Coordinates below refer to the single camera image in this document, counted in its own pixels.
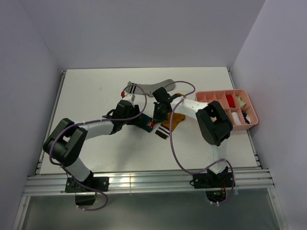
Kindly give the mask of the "dark green reindeer sock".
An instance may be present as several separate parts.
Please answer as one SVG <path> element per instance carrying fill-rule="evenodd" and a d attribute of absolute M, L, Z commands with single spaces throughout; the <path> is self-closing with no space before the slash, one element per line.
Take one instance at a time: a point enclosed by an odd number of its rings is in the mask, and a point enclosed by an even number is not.
<path fill-rule="evenodd" d="M 134 121 L 134 125 L 150 133 L 156 126 L 156 122 L 146 114 L 141 114 Z"/>

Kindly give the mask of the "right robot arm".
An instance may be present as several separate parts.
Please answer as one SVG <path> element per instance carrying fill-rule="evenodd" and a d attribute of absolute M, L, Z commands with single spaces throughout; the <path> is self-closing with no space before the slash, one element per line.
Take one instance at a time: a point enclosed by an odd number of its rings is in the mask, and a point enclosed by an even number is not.
<path fill-rule="evenodd" d="M 224 181 L 222 172 L 227 168 L 233 168 L 229 160 L 226 159 L 227 140 L 233 130 L 233 125 L 220 103 L 218 101 L 212 101 L 210 103 L 197 102 L 187 99 L 186 95 L 180 95 L 178 93 L 170 95 L 164 87 L 154 91 L 153 96 L 156 99 L 153 119 L 157 122 L 164 122 L 167 120 L 168 114 L 170 114 L 170 147 L 179 168 L 188 174 L 199 174 L 210 170 L 211 173 L 207 176 L 208 183 L 214 187 L 219 186 Z M 185 169 L 176 156 L 172 135 L 172 126 L 176 111 L 195 119 L 198 122 L 202 137 L 213 148 L 213 154 L 210 158 L 211 164 L 198 172 Z"/>

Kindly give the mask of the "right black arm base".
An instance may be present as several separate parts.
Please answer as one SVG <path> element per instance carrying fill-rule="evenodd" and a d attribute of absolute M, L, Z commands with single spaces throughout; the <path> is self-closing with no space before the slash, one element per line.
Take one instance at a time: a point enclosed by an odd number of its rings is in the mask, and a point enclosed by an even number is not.
<path fill-rule="evenodd" d="M 194 189 L 205 189 L 210 205 L 216 206 L 227 200 L 227 188 L 231 189 L 229 194 L 232 194 L 236 185 L 234 176 L 228 171 L 228 167 L 218 174 L 209 169 L 206 173 L 194 174 L 189 184 Z"/>

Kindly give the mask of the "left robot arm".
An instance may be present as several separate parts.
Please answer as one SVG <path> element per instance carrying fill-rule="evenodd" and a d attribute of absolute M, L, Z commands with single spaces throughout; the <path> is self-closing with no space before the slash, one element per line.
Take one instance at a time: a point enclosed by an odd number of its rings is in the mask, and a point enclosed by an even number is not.
<path fill-rule="evenodd" d="M 127 100 L 120 100 L 116 108 L 97 122 L 75 123 L 68 118 L 62 119 L 43 145 L 53 164 L 59 165 L 76 181 L 82 191 L 97 187 L 94 174 L 80 159 L 83 144 L 97 136 L 113 135 L 126 124 L 131 124 L 140 113 L 138 105 Z"/>

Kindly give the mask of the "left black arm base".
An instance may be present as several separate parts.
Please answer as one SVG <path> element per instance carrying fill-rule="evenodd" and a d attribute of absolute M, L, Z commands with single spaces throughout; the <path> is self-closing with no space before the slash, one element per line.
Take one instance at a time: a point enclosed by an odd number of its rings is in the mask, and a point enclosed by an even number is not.
<path fill-rule="evenodd" d="M 84 182 L 77 181 L 74 177 L 68 177 L 65 186 L 65 193 L 75 194 L 75 204 L 78 208 L 85 210 L 99 210 L 108 204 L 108 197 L 105 192 L 108 191 L 108 177 L 90 177 Z M 100 207 L 90 208 L 98 195 L 105 197 L 104 203 Z"/>

